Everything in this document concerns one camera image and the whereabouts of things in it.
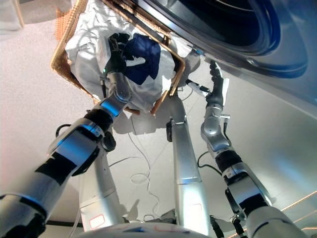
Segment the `white laundry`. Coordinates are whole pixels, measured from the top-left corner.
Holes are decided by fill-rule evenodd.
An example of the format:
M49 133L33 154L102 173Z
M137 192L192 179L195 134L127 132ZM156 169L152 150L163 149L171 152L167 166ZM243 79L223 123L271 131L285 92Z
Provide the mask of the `white laundry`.
M103 75L103 68L110 58L107 39L114 33L127 33L130 39L134 33L144 35L100 0L88 0L85 12L79 16L75 34L65 47L71 61L71 72L88 92L100 99L103 98L100 79L105 80L106 86L108 84ZM149 112L162 93L170 89L175 63L171 53L160 48L157 77L152 79L148 76L142 85L128 80L132 90L132 108ZM134 64L139 64L138 60L142 59L137 59Z

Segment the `washing machine door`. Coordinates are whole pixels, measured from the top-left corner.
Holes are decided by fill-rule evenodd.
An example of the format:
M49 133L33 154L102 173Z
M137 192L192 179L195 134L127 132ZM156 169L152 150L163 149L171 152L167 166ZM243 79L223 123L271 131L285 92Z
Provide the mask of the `washing machine door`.
M133 2L226 71L317 118L317 1Z

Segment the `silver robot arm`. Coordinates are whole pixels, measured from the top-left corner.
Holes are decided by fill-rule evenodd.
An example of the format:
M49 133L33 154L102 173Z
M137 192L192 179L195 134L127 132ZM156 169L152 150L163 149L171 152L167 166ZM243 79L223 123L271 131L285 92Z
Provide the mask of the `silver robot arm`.
M109 97L56 138L44 164L0 196L0 237L38 237L68 179L84 173L100 153L112 149L108 129L131 94L122 73L107 77Z
M304 238L306 235L297 228L281 211L271 207L268 191L252 170L242 162L231 146L230 140L221 131L221 118L227 92L227 80L222 78L220 67L214 61L210 65L213 91L187 81L188 85L205 93L207 106L201 136L215 158L222 177L227 184L225 194L232 211L240 220L246 220L249 238Z

